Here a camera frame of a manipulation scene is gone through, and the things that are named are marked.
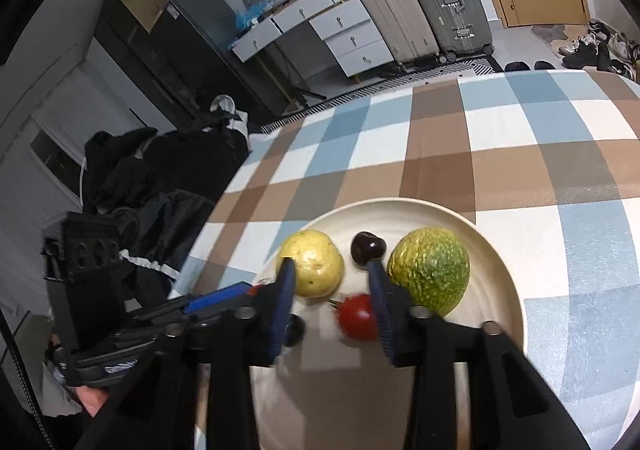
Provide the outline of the person left hand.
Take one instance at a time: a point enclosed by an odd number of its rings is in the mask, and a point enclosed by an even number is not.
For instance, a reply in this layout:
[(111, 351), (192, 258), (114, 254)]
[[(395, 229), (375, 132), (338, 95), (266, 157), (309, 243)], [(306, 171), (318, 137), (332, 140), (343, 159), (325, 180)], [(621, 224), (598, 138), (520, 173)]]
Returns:
[(75, 388), (75, 394), (85, 410), (93, 418), (110, 398), (110, 394), (103, 389), (82, 385)]

